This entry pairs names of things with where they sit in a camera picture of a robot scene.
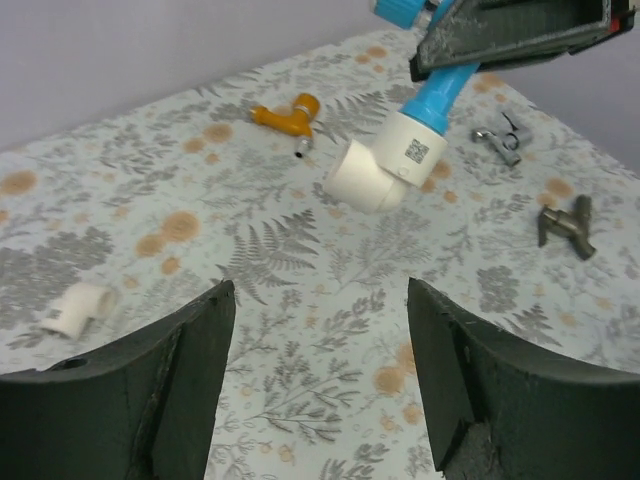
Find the blue plastic faucet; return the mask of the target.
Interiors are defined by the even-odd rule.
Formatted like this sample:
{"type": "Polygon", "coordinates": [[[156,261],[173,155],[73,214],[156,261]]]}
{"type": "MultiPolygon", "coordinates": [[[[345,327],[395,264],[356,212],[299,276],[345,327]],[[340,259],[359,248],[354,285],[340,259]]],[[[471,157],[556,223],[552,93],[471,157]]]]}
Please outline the blue plastic faucet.
{"type": "MultiPolygon", "coordinates": [[[[450,6],[451,1],[438,5],[421,0],[371,1],[371,11],[378,17],[408,30],[420,15],[432,11],[430,26],[437,22],[450,6]]],[[[477,72],[480,64],[440,68],[432,71],[414,98],[408,101],[401,112],[444,136],[448,130],[448,114],[468,80],[477,72]]]]}

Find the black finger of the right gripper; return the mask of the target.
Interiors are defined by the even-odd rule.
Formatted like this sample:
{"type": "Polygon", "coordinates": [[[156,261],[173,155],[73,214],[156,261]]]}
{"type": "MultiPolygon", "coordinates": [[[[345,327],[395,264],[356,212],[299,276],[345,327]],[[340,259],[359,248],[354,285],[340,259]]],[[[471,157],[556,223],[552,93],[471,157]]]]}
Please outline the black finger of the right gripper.
{"type": "Polygon", "coordinates": [[[410,60],[411,78],[471,63],[497,71],[576,55],[631,31],[635,15],[629,1],[443,1],[410,60]]]}

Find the white plastic elbow fitting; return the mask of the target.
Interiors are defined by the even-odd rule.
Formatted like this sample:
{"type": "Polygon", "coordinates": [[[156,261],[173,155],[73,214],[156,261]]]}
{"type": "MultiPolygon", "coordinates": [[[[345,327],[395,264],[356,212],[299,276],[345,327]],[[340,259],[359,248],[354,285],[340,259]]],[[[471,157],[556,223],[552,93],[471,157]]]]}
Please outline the white plastic elbow fitting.
{"type": "Polygon", "coordinates": [[[447,147],[445,125],[394,113],[371,144],[350,141],[329,171],[324,191],[361,213],[393,210],[431,174],[447,147]]]}

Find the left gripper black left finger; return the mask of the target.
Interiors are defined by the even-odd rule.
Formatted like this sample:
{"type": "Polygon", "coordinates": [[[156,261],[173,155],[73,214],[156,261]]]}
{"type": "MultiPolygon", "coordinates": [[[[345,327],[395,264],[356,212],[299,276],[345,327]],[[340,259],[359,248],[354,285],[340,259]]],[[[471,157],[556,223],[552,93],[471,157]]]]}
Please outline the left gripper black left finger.
{"type": "Polygon", "coordinates": [[[5,479],[201,479],[235,322],[230,281],[114,342],[1,378],[5,479]]]}

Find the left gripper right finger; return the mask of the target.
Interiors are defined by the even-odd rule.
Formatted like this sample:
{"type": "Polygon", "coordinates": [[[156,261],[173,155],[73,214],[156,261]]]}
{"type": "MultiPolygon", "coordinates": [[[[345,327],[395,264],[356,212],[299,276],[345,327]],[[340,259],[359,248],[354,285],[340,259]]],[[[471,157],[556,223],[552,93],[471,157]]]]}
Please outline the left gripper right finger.
{"type": "Polygon", "coordinates": [[[408,323],[434,468],[448,479],[635,479],[639,377],[523,340],[426,282],[408,323]]]}

